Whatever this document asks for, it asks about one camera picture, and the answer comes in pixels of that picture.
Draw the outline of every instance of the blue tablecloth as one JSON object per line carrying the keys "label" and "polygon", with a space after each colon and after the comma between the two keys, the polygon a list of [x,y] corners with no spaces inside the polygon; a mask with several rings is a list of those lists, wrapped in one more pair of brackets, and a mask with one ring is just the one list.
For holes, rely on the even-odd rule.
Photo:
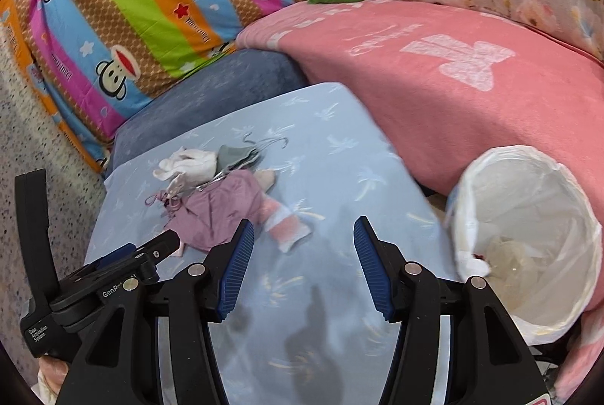
{"label": "blue tablecloth", "polygon": [[[119,166],[107,179],[107,197],[87,261],[127,242],[159,234],[161,204],[144,200],[162,183],[152,170],[180,146],[218,150],[272,136],[286,148],[265,150],[260,168],[279,171],[270,191],[312,227],[283,254],[270,236],[257,236],[235,310],[211,326],[216,357],[231,405],[375,405],[384,386],[398,325],[384,321],[371,300],[353,246],[352,228],[365,215],[377,235],[398,245],[436,276],[457,278],[451,244],[401,159],[363,105],[344,86],[318,84],[277,96],[201,125]],[[158,266],[170,278],[204,254]],[[442,342],[449,329],[443,327]],[[167,336],[161,347],[167,353]],[[433,403],[446,388],[448,345]],[[162,362],[167,403],[173,391]]]}

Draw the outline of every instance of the light blue fabric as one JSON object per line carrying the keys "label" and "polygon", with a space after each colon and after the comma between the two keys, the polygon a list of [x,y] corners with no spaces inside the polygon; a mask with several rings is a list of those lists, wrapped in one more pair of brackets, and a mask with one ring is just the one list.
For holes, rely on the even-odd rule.
{"label": "light blue fabric", "polygon": [[[106,181],[87,261],[162,231],[164,208],[144,205],[163,185],[152,176],[162,158],[180,146],[242,146],[248,132],[254,140],[289,139],[286,148],[267,148],[259,167],[279,171],[270,195],[297,212],[312,234],[283,254],[267,233],[258,233],[235,310],[210,328],[229,401],[376,405],[399,327],[375,310],[353,246],[354,221],[367,216],[381,239],[437,277],[456,275],[449,239],[419,187],[363,105],[340,84],[306,87],[238,110],[117,168]],[[187,248],[158,271],[170,278],[203,258]],[[442,342],[448,335],[445,328]],[[165,372],[165,332],[160,344]],[[448,347],[441,349],[433,403],[443,402],[446,389]],[[164,390],[167,403],[174,403],[166,381]]]}
{"label": "light blue fabric", "polygon": [[285,54],[246,49],[224,56],[125,122],[116,133],[109,171],[198,125],[307,84]]}

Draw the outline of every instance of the pink blanket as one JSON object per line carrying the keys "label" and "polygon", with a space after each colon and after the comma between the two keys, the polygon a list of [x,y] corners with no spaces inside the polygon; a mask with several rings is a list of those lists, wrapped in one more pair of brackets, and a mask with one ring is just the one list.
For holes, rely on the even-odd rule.
{"label": "pink blanket", "polygon": [[[527,144],[568,166],[604,221],[604,70],[578,51],[496,16],[393,0],[297,3],[237,45],[290,55],[312,83],[344,83],[427,187],[448,194],[487,149]],[[603,300],[604,272],[560,398],[604,346]]]}

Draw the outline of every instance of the metal bolt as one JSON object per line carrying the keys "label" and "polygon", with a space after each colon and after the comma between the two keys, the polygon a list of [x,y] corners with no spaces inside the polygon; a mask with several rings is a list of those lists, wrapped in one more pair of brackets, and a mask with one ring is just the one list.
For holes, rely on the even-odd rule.
{"label": "metal bolt", "polygon": [[138,287],[138,280],[134,277],[128,278],[124,281],[123,287],[127,291],[133,291]]}
{"label": "metal bolt", "polygon": [[485,287],[487,287],[487,281],[485,281],[484,278],[478,276],[472,277],[470,283],[472,283],[472,285],[476,287],[476,289],[484,289]]}
{"label": "metal bolt", "polygon": [[405,264],[405,272],[409,275],[419,275],[422,273],[422,266],[415,262]]}
{"label": "metal bolt", "polygon": [[191,267],[189,267],[187,269],[187,272],[189,275],[192,275],[193,277],[197,277],[205,272],[205,267],[203,266],[202,263],[195,263],[194,265],[192,265]]}

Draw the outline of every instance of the white trash bag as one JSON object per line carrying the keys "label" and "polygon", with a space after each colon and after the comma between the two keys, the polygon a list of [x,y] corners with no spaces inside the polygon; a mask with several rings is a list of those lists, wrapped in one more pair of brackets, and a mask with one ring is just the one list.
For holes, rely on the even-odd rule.
{"label": "white trash bag", "polygon": [[445,222],[461,279],[485,277],[528,345],[559,339],[590,302],[602,227],[569,169],[534,147],[473,161]]}

